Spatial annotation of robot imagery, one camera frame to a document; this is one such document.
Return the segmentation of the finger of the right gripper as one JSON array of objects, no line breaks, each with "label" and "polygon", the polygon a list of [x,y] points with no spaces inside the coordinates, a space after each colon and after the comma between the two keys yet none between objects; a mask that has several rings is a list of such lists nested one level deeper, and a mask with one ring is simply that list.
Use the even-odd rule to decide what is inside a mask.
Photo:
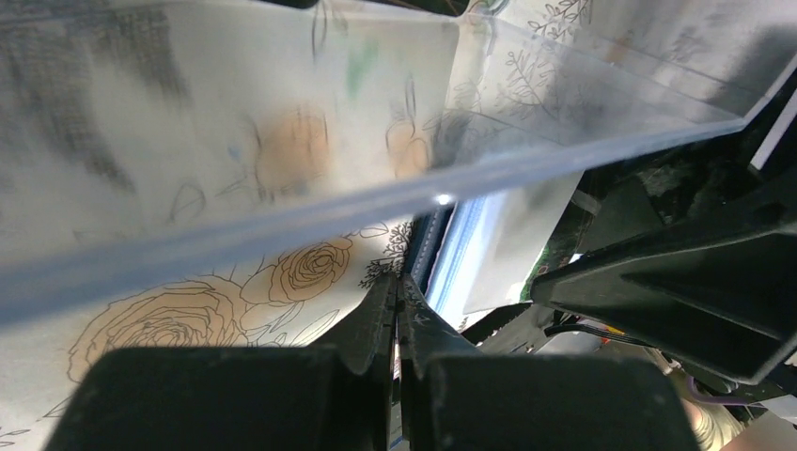
[{"label": "finger of the right gripper", "polygon": [[535,279],[535,303],[755,384],[796,350],[796,172]]}]

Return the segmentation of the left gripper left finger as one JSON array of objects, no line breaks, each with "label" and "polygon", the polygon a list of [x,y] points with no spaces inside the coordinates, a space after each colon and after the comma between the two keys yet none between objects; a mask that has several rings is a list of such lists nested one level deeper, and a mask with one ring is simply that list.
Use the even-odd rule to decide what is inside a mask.
[{"label": "left gripper left finger", "polygon": [[50,450],[385,450],[398,278],[305,347],[127,348],[87,373]]}]

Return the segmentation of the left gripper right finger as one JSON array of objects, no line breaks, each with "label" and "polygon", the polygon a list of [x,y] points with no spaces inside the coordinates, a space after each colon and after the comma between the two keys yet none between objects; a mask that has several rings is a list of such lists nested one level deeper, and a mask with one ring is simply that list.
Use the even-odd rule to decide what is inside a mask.
[{"label": "left gripper right finger", "polygon": [[651,363],[489,354],[398,282],[402,432],[413,450],[695,450],[680,398]]}]

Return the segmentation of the navy blue card holder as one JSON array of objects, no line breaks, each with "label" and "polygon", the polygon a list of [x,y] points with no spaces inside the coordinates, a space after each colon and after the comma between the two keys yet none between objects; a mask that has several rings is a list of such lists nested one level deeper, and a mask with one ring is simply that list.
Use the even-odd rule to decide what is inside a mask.
[{"label": "navy blue card holder", "polygon": [[454,324],[519,302],[582,176],[577,172],[467,200],[435,196],[434,204],[451,207],[453,214],[426,288],[432,309]]}]

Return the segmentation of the clear plastic card box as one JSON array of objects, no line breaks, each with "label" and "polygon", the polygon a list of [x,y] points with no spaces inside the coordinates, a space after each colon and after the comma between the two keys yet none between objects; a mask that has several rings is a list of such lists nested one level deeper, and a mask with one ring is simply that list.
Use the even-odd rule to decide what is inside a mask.
[{"label": "clear plastic card box", "polygon": [[748,124],[792,1],[5,1],[1,320]]}]

